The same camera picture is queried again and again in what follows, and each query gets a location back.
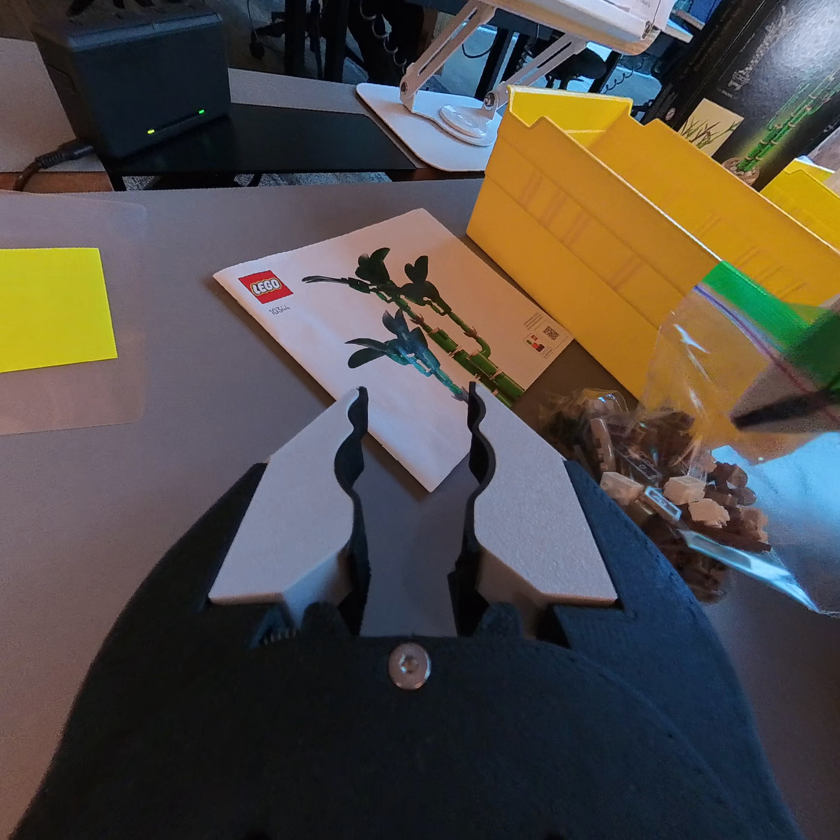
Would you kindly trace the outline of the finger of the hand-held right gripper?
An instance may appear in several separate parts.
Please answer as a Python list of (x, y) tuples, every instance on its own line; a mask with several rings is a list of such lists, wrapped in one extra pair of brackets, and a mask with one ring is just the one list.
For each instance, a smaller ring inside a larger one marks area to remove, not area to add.
[(771, 364), (730, 411), (738, 430), (838, 430), (838, 373), (820, 383), (801, 369)]

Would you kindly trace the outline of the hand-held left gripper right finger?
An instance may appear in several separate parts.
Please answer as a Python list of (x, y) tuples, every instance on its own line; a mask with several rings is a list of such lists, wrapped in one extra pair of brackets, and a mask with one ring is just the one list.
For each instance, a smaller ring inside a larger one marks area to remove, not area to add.
[(497, 603), (515, 607), (530, 636), (553, 606), (616, 607), (569, 462), (476, 382), (469, 387), (467, 425), (477, 487), (448, 576), (457, 634), (472, 635)]

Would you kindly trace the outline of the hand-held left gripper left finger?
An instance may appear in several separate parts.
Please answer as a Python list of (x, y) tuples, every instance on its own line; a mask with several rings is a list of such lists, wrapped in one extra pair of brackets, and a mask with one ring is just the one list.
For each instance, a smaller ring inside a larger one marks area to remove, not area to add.
[(361, 630), (370, 565), (361, 499), (369, 397), (353, 388), (269, 457), (208, 599), (275, 603), (294, 627), (317, 602)]

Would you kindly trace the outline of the clear zip bag green seal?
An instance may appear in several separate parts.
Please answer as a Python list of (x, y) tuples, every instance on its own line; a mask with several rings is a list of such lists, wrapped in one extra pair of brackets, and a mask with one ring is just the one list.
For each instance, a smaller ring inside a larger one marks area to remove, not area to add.
[(791, 304), (719, 266), (658, 331), (632, 412), (672, 408), (721, 461), (742, 467), (768, 518), (771, 550), (724, 549), (721, 561), (811, 611), (839, 613), (838, 430), (738, 430), (730, 411), (771, 364), (826, 383), (838, 373), (838, 302)]

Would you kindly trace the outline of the yellow plastic bin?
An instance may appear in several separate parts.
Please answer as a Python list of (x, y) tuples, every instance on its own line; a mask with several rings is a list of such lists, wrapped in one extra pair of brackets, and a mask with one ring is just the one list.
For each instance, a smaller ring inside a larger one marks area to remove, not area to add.
[(794, 304), (838, 294), (834, 247), (629, 100), (508, 92), (468, 236), (627, 393), (721, 262)]
[(761, 194), (839, 250), (839, 170), (801, 157), (789, 163)]

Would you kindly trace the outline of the grey desk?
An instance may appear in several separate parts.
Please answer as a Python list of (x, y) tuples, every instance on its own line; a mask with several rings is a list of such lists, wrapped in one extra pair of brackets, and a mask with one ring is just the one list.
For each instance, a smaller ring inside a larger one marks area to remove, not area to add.
[[(147, 573), (331, 402), (214, 273), (414, 208), (464, 238), (479, 190), (475, 179), (82, 194), (147, 213), (145, 408), (135, 423), (2, 437), (2, 838)], [(445, 575), (472, 475), (461, 464), (429, 494), (372, 438), (364, 448), (364, 632), (451, 634)], [(838, 619), (740, 575), (707, 614), (803, 834), (838, 838)]]

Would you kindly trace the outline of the pile of mixed toy bricks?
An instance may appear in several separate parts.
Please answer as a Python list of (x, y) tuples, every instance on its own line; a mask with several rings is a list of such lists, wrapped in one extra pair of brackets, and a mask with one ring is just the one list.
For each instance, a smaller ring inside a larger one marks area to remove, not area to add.
[(541, 411), (541, 434), (576, 460), (671, 563), (702, 603), (728, 583), (723, 550), (771, 550), (768, 518), (746, 471), (719, 460), (672, 408), (632, 412), (622, 395), (586, 388)]

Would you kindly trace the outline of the toy instruction booklet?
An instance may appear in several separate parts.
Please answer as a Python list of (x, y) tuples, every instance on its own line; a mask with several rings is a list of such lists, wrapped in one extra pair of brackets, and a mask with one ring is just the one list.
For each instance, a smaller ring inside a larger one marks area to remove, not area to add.
[(512, 407), (572, 337), (425, 209), (215, 280), (426, 490), (469, 451), (472, 382)]

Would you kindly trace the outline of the yellow sticky note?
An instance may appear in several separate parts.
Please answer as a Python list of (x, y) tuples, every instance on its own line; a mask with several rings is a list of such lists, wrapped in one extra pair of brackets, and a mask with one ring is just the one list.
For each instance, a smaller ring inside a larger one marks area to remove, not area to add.
[(1, 372), (118, 357), (98, 248), (1, 250)]

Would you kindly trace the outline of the black toy set box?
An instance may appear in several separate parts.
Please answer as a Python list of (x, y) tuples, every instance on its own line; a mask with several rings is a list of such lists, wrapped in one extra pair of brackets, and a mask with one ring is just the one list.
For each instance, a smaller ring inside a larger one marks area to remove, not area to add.
[(658, 120), (760, 191), (839, 123), (839, 2), (721, 2), (662, 79)]

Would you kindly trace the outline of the black office chair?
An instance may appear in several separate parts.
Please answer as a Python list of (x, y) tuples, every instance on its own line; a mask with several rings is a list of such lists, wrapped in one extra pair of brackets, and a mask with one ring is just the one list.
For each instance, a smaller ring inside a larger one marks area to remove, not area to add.
[(280, 57), (281, 71), (305, 77), (312, 70), (319, 81), (343, 83), (345, 64), (363, 62), (349, 46), (351, 20), (359, 2), (245, 1), (248, 52), (260, 65), (269, 51)]
[(585, 91), (602, 93), (619, 61), (625, 56), (621, 51), (589, 43), (579, 53), (552, 70), (545, 78), (545, 87), (570, 90), (572, 82), (588, 79), (590, 83)]

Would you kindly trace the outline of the white folding stand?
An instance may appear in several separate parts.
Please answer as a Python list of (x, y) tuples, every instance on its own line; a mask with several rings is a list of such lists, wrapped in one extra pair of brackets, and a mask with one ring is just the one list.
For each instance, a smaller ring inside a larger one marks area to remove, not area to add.
[[(483, 172), (497, 139), (511, 86), (529, 87), (580, 53), (589, 42), (625, 55), (650, 47), (669, 23), (673, 1), (466, 2), (441, 34), (407, 69), (399, 87), (369, 82), (356, 94), (426, 165), (443, 172)], [(467, 38), (501, 8), (563, 33), (509, 81), (482, 100), (422, 91)]]

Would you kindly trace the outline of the black device with green lights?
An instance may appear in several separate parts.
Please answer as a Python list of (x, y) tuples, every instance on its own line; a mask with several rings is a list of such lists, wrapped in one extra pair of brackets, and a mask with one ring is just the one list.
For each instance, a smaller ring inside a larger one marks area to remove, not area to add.
[(224, 23), (202, 2), (72, 2), (30, 32), (74, 134), (105, 159), (229, 113)]

